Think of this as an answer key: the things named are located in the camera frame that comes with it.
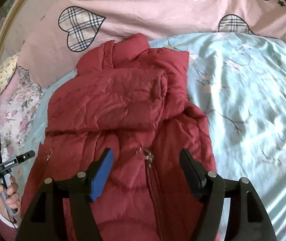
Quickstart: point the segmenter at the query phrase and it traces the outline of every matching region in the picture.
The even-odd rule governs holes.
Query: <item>black star pattern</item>
[[[283,6],[285,6],[285,4],[284,4],[284,2],[282,2],[282,1],[278,1],[278,4],[281,6],[281,7],[283,7]]]

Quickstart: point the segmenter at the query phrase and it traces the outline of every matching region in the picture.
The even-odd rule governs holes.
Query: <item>jacket sleeve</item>
[[[5,241],[15,241],[18,232],[17,228],[17,224],[12,225],[11,222],[0,214],[0,235],[5,239]]]
[[[46,133],[155,129],[166,91],[163,70],[112,69],[75,77],[51,97]]]

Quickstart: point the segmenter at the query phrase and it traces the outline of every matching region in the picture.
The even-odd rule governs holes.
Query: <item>human hand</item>
[[[17,193],[18,190],[18,184],[16,183],[16,180],[13,176],[10,176],[9,178],[11,185],[9,186],[9,188],[7,188],[7,194],[9,195],[9,198],[6,199],[6,204],[10,207],[10,208],[17,208],[18,212],[16,213],[16,215],[20,212],[20,196]],[[8,217],[7,214],[7,210],[4,204],[4,201],[1,199],[1,193],[4,190],[4,186],[0,185],[0,213],[2,214],[2,216],[4,216],[5,218],[7,218],[8,220],[11,220]]]

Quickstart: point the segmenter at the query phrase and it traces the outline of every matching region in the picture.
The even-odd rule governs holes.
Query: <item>metal screw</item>
[[[250,181],[248,178],[241,178],[241,181],[244,183],[244,184],[248,184]]]
[[[51,178],[47,178],[44,180],[45,184],[50,184],[53,180]]]
[[[209,177],[211,178],[215,178],[217,176],[217,173],[215,173],[214,171],[209,171],[208,172]]]
[[[86,173],[84,171],[78,172],[77,177],[78,178],[84,178],[86,176]]]

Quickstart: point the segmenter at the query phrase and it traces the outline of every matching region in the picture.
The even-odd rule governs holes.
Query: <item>jacket zipper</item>
[[[143,151],[145,154],[147,185],[155,210],[155,219],[156,219],[158,235],[161,241],[169,241],[169,238],[167,236],[168,231],[166,229],[166,221],[164,216],[163,195],[160,187],[159,178],[157,176],[157,172],[153,164],[154,156],[146,148],[141,147],[139,150]]]

